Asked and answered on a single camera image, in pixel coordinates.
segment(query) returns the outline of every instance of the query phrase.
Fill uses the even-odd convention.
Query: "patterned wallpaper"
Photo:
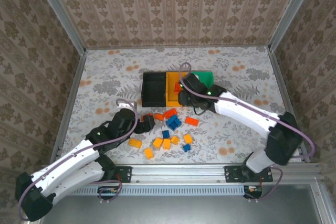
[[[336,0],[304,0],[276,55],[336,206]]]
[[[267,44],[289,0],[62,0],[88,48]]]
[[[0,223],[16,176],[49,163],[78,53],[47,0],[0,0]]]

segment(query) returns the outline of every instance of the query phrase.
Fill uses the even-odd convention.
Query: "ventilation grille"
[[[97,196],[99,186],[85,186],[74,191],[74,196]],[[244,186],[132,186],[125,185],[120,196],[207,196],[244,195]]]

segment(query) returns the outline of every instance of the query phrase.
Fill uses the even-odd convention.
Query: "floral tablecloth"
[[[177,70],[185,61],[193,70],[212,71],[215,84],[240,99],[268,111],[285,111],[266,47],[89,50],[86,55],[63,154],[75,147],[92,128],[112,119],[118,111],[117,98],[136,101],[139,115],[169,109],[141,107],[142,75],[149,71]],[[151,132],[132,135],[142,141],[140,150],[130,147],[126,141],[109,151],[108,156],[116,164],[238,163],[266,144],[254,130],[227,116],[211,112],[196,116],[192,108],[177,108],[177,112],[182,122],[186,116],[200,122],[198,127],[182,124],[174,133],[170,131],[181,139],[178,146],[172,145],[168,151],[153,148],[151,160],[144,156],[144,149],[152,147],[162,130],[167,130],[164,122],[155,120]],[[183,135],[187,133],[194,143],[191,151],[185,153],[182,145]]]

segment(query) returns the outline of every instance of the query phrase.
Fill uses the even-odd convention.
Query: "green object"
[[[198,75],[200,82],[210,88],[214,84],[214,75],[210,71],[192,71],[193,74]]]

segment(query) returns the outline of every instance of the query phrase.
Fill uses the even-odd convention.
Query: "black container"
[[[166,73],[143,73],[141,100],[143,107],[166,107]]]

